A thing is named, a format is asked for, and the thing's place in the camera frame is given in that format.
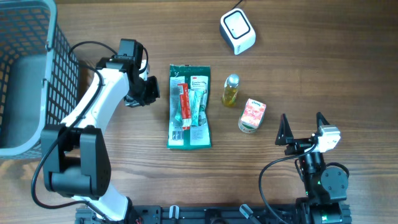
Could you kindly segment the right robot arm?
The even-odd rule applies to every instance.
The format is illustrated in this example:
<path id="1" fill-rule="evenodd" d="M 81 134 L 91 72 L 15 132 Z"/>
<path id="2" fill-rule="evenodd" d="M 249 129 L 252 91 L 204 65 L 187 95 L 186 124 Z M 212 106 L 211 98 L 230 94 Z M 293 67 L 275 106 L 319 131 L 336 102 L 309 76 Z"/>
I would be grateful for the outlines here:
<path id="1" fill-rule="evenodd" d="M 347 199 L 349 170 L 338 162 L 326 163 L 323 154 L 334 149 L 341 139 L 340 130 L 318 112 L 317 131 L 309 138 L 294 138 L 285 114 L 275 143 L 285 146 L 286 156 L 297 156 L 296 170 L 302 180 L 306 197 L 298 198 L 295 206 L 299 223 L 351 223 Z"/>

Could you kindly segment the yellow liquid clear bottle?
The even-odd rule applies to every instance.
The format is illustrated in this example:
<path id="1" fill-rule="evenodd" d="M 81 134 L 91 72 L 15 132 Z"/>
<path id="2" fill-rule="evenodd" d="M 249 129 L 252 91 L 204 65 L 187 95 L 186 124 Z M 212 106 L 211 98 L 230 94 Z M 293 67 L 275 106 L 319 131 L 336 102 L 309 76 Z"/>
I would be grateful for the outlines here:
<path id="1" fill-rule="evenodd" d="M 239 90 L 239 81 L 240 79 L 237 74 L 231 74 L 226 79 L 222 96 L 224 106 L 232 107 L 235 105 Z"/>

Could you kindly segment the orange Kleenex tissue pack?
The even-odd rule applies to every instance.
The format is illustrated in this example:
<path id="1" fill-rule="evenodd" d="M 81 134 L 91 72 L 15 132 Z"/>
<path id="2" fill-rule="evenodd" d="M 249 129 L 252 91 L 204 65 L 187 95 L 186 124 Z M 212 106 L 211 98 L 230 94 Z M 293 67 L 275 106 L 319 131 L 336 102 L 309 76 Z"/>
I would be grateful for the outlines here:
<path id="1" fill-rule="evenodd" d="M 255 133 L 261 126 L 267 105 L 259 101 L 248 99 L 238 120 L 239 129 L 246 133 Z"/>

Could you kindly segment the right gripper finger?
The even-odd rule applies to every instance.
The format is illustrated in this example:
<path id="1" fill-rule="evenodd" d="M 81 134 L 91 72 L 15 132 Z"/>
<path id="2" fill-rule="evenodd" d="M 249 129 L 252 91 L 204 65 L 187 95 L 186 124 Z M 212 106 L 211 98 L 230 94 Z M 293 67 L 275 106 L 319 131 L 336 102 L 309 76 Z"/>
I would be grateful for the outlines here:
<path id="1" fill-rule="evenodd" d="M 321 128 L 324 126 L 329 126 L 329 122 L 326 120 L 326 118 L 322 115 L 321 112 L 318 112 L 316 114 L 316 121 L 317 121 L 317 128 Z"/>
<path id="2" fill-rule="evenodd" d="M 294 136 L 292 134 L 288 119 L 283 113 L 280 116 L 280 126 L 275 139 L 275 145 L 285 146 L 288 144 L 293 144 Z"/>

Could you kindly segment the red sachet packet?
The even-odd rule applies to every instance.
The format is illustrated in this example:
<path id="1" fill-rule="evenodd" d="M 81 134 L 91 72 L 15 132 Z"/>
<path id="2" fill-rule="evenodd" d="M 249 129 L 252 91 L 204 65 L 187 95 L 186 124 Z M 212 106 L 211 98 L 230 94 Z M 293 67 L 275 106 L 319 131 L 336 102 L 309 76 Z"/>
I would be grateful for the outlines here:
<path id="1" fill-rule="evenodd" d="M 187 83 L 179 83 L 177 86 L 178 86 L 179 97 L 180 97 L 182 129 L 189 130 L 191 123 L 192 123 L 192 116 L 191 116 L 191 112 L 190 112 L 188 84 Z"/>

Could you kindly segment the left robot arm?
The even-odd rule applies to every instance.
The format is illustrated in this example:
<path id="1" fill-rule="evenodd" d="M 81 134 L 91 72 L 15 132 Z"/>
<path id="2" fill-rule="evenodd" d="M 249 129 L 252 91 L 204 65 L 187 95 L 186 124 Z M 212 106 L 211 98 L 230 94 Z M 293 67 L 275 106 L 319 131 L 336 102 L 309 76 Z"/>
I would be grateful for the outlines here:
<path id="1" fill-rule="evenodd" d="M 111 163 L 103 134 L 120 101 L 134 108 L 160 96 L 155 76 L 143 78 L 149 65 L 147 49 L 134 39 L 121 39 L 119 50 L 92 69 L 95 77 L 75 109 L 60 124 L 41 132 L 42 158 L 34 172 L 31 196 L 40 207 L 37 177 L 49 192 L 84 204 L 99 223 L 142 223 L 131 199 L 111 184 Z"/>

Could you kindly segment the green 3M gloves package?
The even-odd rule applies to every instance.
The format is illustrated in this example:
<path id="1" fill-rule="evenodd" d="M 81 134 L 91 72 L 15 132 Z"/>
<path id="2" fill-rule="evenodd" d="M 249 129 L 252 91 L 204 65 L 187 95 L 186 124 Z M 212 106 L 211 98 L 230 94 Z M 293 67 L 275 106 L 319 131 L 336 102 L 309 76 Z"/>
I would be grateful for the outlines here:
<path id="1" fill-rule="evenodd" d="M 207 122 L 202 126 L 182 129 L 182 117 L 178 84 L 187 83 L 188 91 L 205 90 L 205 114 L 210 93 L 211 69 L 209 66 L 171 65 L 169 70 L 169 149 L 195 150 L 211 147 L 211 132 Z"/>

